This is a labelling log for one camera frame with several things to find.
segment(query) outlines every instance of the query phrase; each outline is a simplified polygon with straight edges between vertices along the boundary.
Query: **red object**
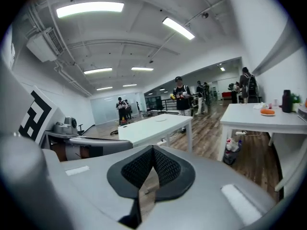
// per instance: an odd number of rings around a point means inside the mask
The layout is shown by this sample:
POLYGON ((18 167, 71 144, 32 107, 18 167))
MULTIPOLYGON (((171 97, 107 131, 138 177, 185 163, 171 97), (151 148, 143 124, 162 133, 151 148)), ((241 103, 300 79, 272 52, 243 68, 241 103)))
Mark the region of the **red object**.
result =
POLYGON ((231 97, 231 92, 223 92, 222 97, 231 97))

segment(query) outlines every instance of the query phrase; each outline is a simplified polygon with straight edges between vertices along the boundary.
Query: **man in black shirt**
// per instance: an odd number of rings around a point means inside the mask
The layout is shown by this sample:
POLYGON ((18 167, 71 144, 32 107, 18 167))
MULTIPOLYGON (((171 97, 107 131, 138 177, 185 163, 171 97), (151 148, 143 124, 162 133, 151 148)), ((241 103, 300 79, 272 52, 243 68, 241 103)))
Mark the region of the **man in black shirt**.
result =
POLYGON ((116 103, 116 109, 118 109, 118 114, 119 114, 119 124, 121 120, 126 118, 126 103, 124 101, 121 101, 121 97, 118 98, 118 103, 116 103))
POLYGON ((203 86, 201 85, 201 81, 197 81, 197 85, 198 86, 196 88, 196 93, 197 93, 197 96, 198 96, 198 111, 197 111, 196 115, 199 115, 199 114, 201 114, 201 107, 202 107, 202 102, 203 102, 205 92, 204 92, 203 86))
POLYGON ((176 97, 179 115, 191 116, 191 108, 189 103, 189 98, 191 97, 190 89, 187 85, 182 84, 181 77, 176 77, 175 82, 177 87, 174 88, 173 95, 176 97))

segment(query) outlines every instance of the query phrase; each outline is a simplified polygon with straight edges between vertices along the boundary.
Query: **ceiling light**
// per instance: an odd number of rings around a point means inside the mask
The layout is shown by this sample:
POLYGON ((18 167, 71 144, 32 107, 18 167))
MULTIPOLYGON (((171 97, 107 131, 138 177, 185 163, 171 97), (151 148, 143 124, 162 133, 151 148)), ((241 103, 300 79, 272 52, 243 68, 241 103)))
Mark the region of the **ceiling light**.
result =
POLYGON ((137 84, 128 84, 128 85, 123 85, 123 87, 130 87, 130 86, 137 86, 137 84))
POLYGON ((147 68, 147 67, 133 67, 131 70, 136 70, 136 71, 152 71, 153 68, 147 68))
POLYGON ((124 4, 120 2, 84 2, 59 8, 57 9, 57 14, 59 18, 62 18, 71 14, 92 11, 121 12, 123 10, 123 7, 124 4))
POLYGON ((97 89, 97 90, 108 90, 108 89, 112 89, 113 87, 105 87, 105 88, 100 88, 100 89, 97 89))
POLYGON ((85 71, 84 74, 98 73, 98 72, 102 72, 102 71, 111 71, 111 70, 112 70, 112 68, 101 68, 101 69, 85 71))
POLYGON ((179 25, 177 22, 171 20, 170 18, 166 17, 165 20, 162 22, 164 25, 169 26, 170 28, 173 28, 175 31, 179 32, 183 36, 185 36, 187 39, 191 40, 195 38, 195 36, 189 32, 186 28, 179 25))

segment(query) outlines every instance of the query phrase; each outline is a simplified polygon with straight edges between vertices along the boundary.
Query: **wooden floor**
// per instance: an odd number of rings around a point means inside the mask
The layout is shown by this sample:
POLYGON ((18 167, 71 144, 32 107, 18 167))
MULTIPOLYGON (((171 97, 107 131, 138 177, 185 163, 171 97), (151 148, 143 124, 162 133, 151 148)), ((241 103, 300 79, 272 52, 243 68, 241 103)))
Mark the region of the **wooden floor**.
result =
MULTIPOLYGON (((210 107, 207 115, 193 118, 193 152, 195 154, 213 160, 217 158, 219 141, 222 134, 220 119, 226 108, 219 104, 213 105, 210 107)), ((133 121, 137 122, 141 119, 136 117, 133 121)), ((108 125, 94 126, 85 135, 94 138, 118 139, 117 135, 110 136, 110 132, 116 130, 117 127, 115 122, 108 125)), ((242 150, 231 167, 261 186, 278 202, 279 193, 274 191, 274 187, 279 182, 277 161, 273 149, 268 146, 269 138, 266 133, 248 132, 248 135, 251 135, 249 137, 236 137, 234 133, 234 139, 237 141, 239 139, 242 140, 242 150)), ((170 143, 172 148, 183 151, 188 150, 186 134, 175 132, 171 137, 170 143)), ((158 176, 154 169, 152 169, 140 190, 140 205, 143 219, 147 217, 154 207, 154 192, 158 188, 158 176)))

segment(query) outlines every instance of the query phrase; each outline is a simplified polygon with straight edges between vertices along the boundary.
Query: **black bottle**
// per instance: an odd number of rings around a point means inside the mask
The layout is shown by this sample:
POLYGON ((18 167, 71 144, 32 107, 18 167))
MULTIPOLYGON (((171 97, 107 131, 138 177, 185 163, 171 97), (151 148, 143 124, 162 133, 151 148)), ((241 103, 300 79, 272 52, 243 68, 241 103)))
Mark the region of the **black bottle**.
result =
POLYGON ((291 98, 291 91, 284 90, 283 91, 283 104, 282 110, 284 113, 292 112, 292 98, 291 98))

